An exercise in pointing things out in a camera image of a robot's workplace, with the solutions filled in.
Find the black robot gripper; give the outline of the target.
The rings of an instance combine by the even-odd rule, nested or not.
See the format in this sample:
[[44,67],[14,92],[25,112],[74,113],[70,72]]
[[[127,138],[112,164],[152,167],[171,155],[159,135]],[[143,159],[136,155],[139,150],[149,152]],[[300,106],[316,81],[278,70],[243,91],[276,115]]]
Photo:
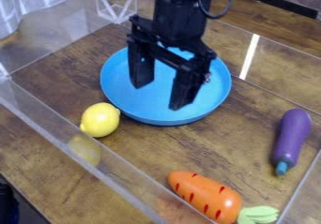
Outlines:
[[211,0],[155,0],[152,19],[129,17],[129,82],[141,88],[153,81],[153,60],[177,67],[169,93],[169,109],[193,102],[211,79],[213,51],[201,41]]

